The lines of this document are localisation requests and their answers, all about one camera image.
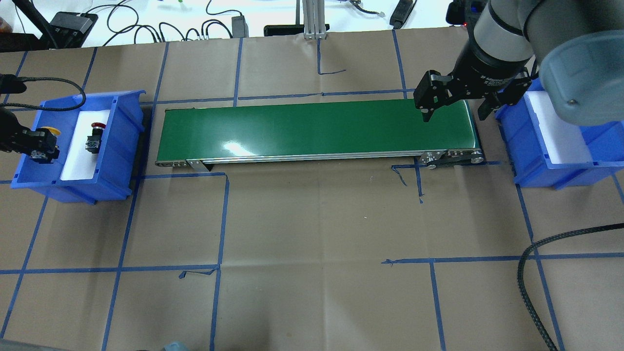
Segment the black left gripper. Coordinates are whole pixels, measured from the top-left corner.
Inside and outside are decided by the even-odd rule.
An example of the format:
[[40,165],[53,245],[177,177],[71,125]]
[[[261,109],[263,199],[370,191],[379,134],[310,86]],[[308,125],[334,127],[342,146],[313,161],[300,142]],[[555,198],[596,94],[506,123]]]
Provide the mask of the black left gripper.
[[5,153],[20,153],[33,162],[51,164],[59,158],[57,138],[41,128],[22,126],[6,108],[0,109],[0,148]]

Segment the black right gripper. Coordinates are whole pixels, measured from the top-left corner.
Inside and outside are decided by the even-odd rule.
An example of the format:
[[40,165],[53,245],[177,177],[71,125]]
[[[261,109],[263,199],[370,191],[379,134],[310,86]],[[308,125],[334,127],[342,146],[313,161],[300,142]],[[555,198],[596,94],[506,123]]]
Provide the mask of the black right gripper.
[[435,110],[459,100],[484,98],[477,109],[480,121],[504,105],[513,106],[531,85],[526,63],[501,60],[479,44],[466,44],[448,75],[428,70],[414,91],[414,105],[428,123]]

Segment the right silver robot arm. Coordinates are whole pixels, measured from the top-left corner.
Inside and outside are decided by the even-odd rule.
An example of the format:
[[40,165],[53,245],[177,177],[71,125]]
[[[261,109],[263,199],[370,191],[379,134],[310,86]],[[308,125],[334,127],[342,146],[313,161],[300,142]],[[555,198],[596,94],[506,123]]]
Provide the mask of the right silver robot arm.
[[538,79],[561,120],[623,120],[621,0],[490,0],[447,75],[429,70],[414,91],[428,122],[459,100],[482,100],[480,120],[512,106]]

